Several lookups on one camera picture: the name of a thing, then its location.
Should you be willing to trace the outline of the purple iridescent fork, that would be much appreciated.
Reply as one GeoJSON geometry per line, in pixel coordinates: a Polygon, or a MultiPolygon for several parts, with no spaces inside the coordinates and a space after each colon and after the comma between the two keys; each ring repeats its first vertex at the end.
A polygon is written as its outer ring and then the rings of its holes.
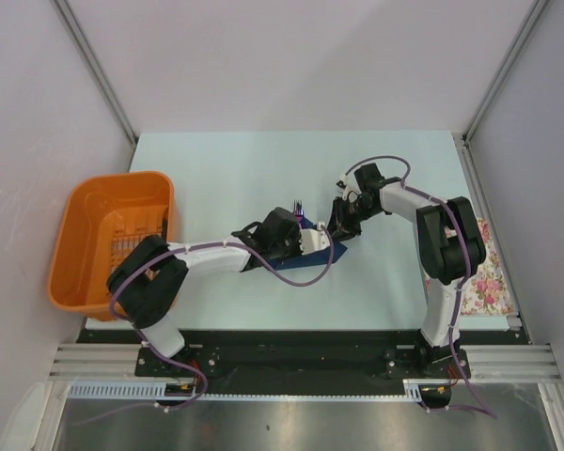
{"type": "Polygon", "coordinates": [[[293,215],[297,222],[302,226],[305,222],[305,211],[301,200],[295,199],[293,202],[293,215]]]}

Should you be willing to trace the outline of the dark blue paper napkin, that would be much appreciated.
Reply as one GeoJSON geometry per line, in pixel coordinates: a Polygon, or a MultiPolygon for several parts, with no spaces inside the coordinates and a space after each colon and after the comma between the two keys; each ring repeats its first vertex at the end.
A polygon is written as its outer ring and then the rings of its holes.
{"type": "MultiPolygon", "coordinates": [[[[321,229],[322,223],[312,223],[305,218],[303,225],[300,225],[300,230],[302,228],[317,228],[321,229]]],[[[303,256],[301,249],[300,253],[292,257],[271,257],[268,262],[277,271],[283,271],[287,269],[299,269],[315,266],[326,266],[330,258],[330,247],[323,251],[319,251],[315,254],[303,256]]]]}

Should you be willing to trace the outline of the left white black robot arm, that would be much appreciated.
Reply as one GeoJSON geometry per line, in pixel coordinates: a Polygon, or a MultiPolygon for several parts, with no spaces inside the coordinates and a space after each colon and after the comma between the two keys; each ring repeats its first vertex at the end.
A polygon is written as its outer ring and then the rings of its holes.
{"type": "Polygon", "coordinates": [[[217,246],[169,243],[149,235],[113,270],[106,285],[127,320],[158,351],[157,366],[176,376],[187,368],[189,353],[169,310],[185,279],[248,272],[299,255],[300,222],[277,207],[217,246]]]}

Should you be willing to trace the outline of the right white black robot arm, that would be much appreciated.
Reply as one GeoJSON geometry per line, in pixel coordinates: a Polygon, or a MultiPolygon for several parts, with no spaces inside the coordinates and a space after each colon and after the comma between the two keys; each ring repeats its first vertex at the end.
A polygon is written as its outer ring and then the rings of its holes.
{"type": "Polygon", "coordinates": [[[396,214],[415,227],[416,250],[431,280],[427,313],[415,342],[415,367],[436,377],[457,358],[462,291],[486,259],[486,248],[470,201],[443,200],[406,183],[386,178],[373,159],[352,166],[337,182],[342,195],[333,201],[328,230],[346,241],[361,234],[361,223],[396,214]]]}

